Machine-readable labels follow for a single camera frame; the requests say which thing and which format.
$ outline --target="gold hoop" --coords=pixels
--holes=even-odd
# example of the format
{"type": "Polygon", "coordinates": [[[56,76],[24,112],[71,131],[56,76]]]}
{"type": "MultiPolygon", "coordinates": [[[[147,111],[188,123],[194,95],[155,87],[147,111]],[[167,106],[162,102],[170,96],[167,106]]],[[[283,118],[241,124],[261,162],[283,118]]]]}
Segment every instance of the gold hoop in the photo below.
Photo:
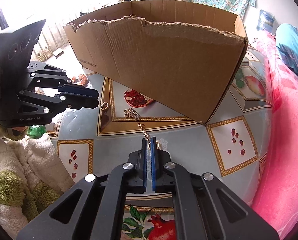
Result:
{"type": "Polygon", "coordinates": [[[158,149],[160,147],[160,143],[156,141],[156,144],[157,144],[157,149],[158,149]]]}
{"type": "Polygon", "coordinates": [[[109,108],[109,104],[107,102],[103,102],[100,106],[102,111],[106,111],[109,108]]]}

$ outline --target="box flap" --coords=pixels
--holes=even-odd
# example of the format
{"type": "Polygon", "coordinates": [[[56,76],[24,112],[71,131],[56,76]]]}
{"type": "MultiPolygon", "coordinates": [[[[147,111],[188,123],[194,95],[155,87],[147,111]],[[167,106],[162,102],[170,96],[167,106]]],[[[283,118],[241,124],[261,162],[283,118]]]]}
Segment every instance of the box flap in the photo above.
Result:
{"type": "Polygon", "coordinates": [[[172,0],[124,2],[64,27],[83,66],[202,124],[243,58],[241,28],[235,14],[172,0]]]}

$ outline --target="person's leg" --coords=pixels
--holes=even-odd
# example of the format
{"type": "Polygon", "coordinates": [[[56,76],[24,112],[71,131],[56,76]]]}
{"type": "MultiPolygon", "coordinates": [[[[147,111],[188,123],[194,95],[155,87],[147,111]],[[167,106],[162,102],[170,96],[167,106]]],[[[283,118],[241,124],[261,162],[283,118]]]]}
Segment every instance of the person's leg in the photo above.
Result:
{"type": "Polygon", "coordinates": [[[276,46],[283,63],[298,75],[298,28],[291,24],[279,25],[276,46]]]}

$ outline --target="pink blanket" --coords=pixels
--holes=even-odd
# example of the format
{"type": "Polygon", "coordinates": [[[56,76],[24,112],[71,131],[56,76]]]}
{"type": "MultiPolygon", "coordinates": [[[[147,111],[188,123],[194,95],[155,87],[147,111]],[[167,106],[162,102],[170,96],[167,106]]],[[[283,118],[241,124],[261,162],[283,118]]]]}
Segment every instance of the pink blanket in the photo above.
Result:
{"type": "Polygon", "coordinates": [[[252,208],[283,239],[298,221],[298,77],[279,59],[270,33],[259,31],[252,46],[268,57],[273,91],[268,157],[252,208]]]}

